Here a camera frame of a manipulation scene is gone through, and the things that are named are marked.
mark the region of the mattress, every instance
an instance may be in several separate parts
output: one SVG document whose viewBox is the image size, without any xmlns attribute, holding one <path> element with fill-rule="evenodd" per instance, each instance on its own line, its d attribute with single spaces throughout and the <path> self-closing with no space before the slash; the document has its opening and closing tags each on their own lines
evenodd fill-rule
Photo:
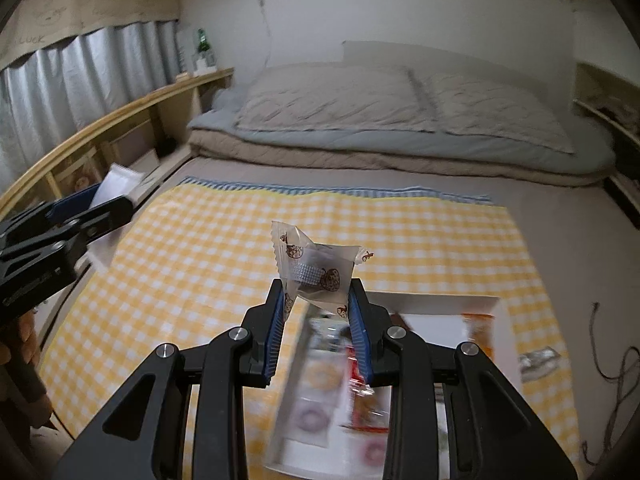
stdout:
<svg viewBox="0 0 640 480">
<path fill-rule="evenodd" d="M 598 182 L 612 173 L 615 162 L 606 130 L 569 113 L 560 121 L 575 153 L 521 140 L 441 131 L 242 130 L 236 127 L 236 113 L 230 106 L 194 118 L 189 124 L 190 145 L 201 155 L 269 166 L 504 176 L 556 186 Z"/>
<path fill-rule="evenodd" d="M 640 237 L 624 214 L 599 187 L 570 189 L 503 178 L 448 177 L 402 171 L 300 170 L 270 168 L 227 160 L 196 158 L 161 188 L 177 185 L 186 176 L 209 180 L 297 186 L 367 186 L 400 189 L 423 186 L 464 195 L 488 195 L 506 206 L 516 221 L 554 306 L 562 336 L 572 359 L 575 405 L 581 438 L 598 453 L 609 416 L 612 390 L 597 375 L 591 361 L 588 320 L 591 303 L 599 301 L 606 314 L 598 320 L 604 366 L 617 367 L 629 344 L 640 344 Z M 82 289 L 89 272 L 79 283 Z M 68 309 L 77 293 L 66 302 Z M 541 328 L 546 326 L 540 319 Z M 621 424 L 629 413 L 621 414 Z"/>
</svg>

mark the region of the white plastic wrapper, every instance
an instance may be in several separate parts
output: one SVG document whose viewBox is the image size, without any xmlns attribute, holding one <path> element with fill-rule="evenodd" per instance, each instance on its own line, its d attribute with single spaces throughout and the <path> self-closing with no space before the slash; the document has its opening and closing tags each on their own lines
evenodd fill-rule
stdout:
<svg viewBox="0 0 640 480">
<path fill-rule="evenodd" d="M 285 289 L 285 320 L 298 296 L 346 317 L 353 266 L 373 253 L 360 246 L 315 244 L 300 229 L 283 222 L 271 222 L 271 240 Z"/>
<path fill-rule="evenodd" d="M 109 173 L 104 177 L 98 191 L 95 192 L 90 207 L 103 204 L 119 196 L 128 195 L 142 182 L 144 176 L 143 173 L 124 168 L 119 164 L 112 164 Z M 87 258 L 98 272 L 104 273 L 109 269 L 123 229 L 124 227 L 116 229 L 87 245 Z"/>
</svg>

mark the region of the bed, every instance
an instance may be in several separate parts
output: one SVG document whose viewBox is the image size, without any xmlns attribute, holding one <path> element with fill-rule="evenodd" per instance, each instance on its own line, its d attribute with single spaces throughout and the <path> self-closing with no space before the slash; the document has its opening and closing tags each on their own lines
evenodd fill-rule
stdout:
<svg viewBox="0 0 640 480">
<path fill-rule="evenodd" d="M 401 66 L 398 66 L 398 59 L 402 60 Z M 433 119 L 433 124 L 423 123 L 416 127 L 415 124 L 403 123 L 401 126 L 395 124 L 394 127 L 385 128 L 383 123 L 374 124 L 374 129 L 367 129 L 366 121 L 355 126 L 344 126 L 335 121 L 329 125 L 310 126 L 302 121 L 302 126 L 297 130 L 288 123 L 283 123 L 286 126 L 279 128 L 277 122 L 275 126 L 263 126 L 261 129 L 260 115 L 251 118 L 254 124 L 250 120 L 243 121 L 247 115 L 247 94 L 249 99 L 254 98 L 254 102 L 256 97 L 261 96 L 256 96 L 259 92 L 255 91 L 255 86 L 238 86 L 223 91 L 219 99 L 214 100 L 211 111 L 191 121 L 189 143 L 197 154 L 204 156 L 298 168 L 395 169 L 459 176 L 505 176 L 558 186 L 585 186 L 612 173 L 614 154 L 608 132 L 593 120 L 572 114 L 566 100 L 549 99 L 545 85 L 535 79 L 483 60 L 427 47 L 346 42 L 342 70 L 352 70 L 355 66 L 371 70 L 397 66 L 398 70 L 408 70 L 408 79 L 412 79 L 412 82 L 417 80 L 421 88 L 433 85 L 433 80 L 430 80 L 433 75 L 453 74 L 464 79 L 462 83 L 454 81 L 452 88 L 446 88 L 446 82 L 437 82 L 441 87 L 444 86 L 440 89 L 440 95 L 447 91 L 456 94 L 463 84 L 469 86 L 480 81 L 505 85 L 508 89 L 494 102 L 504 100 L 508 97 L 506 93 L 526 91 L 530 98 L 518 107 L 527 113 L 526 107 L 533 100 L 545 106 L 549 104 L 558 120 L 557 126 L 564 130 L 571 148 L 550 148 L 540 139 L 533 144 L 530 138 L 527 141 L 512 135 L 499 137 L 476 134 L 482 128 L 473 129 L 468 124 L 464 128 L 456 128 L 461 118 L 455 116 L 447 122 L 447 117 L 443 116 L 448 110 L 446 106 L 433 102 L 437 99 L 433 88 L 428 92 L 422 92 L 421 89 L 416 91 L 418 104 L 428 110 L 426 116 Z M 314 78 L 314 68 L 313 65 L 300 66 L 297 70 L 309 70 L 308 78 Z M 293 85 L 297 83 L 295 77 L 286 77 L 272 78 L 282 80 L 270 84 L 278 85 L 282 81 Z M 372 80 L 381 85 L 388 83 L 385 77 Z M 393 87 L 390 93 L 396 95 L 404 90 Z M 453 105 L 458 108 L 452 113 L 457 113 L 460 103 Z M 294 113 L 305 114 L 306 110 L 294 110 Z M 493 116 L 488 120 L 495 122 Z M 479 119 L 477 116 L 462 117 L 462 121 L 478 122 Z M 466 134 L 454 135 L 454 130 L 464 130 Z"/>
</svg>

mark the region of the yellow checkered tablecloth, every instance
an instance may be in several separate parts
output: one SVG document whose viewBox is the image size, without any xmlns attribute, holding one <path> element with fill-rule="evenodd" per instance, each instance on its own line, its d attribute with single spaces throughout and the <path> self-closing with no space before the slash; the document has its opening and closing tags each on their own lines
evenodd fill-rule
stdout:
<svg viewBox="0 0 640 480">
<path fill-rule="evenodd" d="M 518 352 L 552 346 L 563 356 L 557 372 L 525 384 L 524 394 L 577 465 L 566 346 L 513 219 L 499 206 L 406 195 L 288 194 L 190 183 L 157 197 L 121 241 L 110 270 L 89 280 L 44 356 L 41 376 L 57 415 L 77 435 L 155 346 L 205 344 L 238 325 L 277 277 L 270 228 L 279 220 L 316 242 L 373 250 L 375 257 L 354 272 L 367 290 L 503 298 Z M 303 310 L 299 300 L 271 386 L 245 389 L 252 478 L 262 475 Z M 187 452 L 195 405 L 192 399 Z M 190 460 L 184 468 L 189 478 Z"/>
</svg>

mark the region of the curtain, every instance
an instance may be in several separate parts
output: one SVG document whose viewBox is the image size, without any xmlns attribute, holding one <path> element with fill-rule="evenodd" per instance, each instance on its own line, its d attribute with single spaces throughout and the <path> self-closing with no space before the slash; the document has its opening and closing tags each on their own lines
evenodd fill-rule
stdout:
<svg viewBox="0 0 640 480">
<path fill-rule="evenodd" d="M 0 192 L 109 112 L 175 81 L 175 22 L 106 27 L 0 73 Z"/>
</svg>

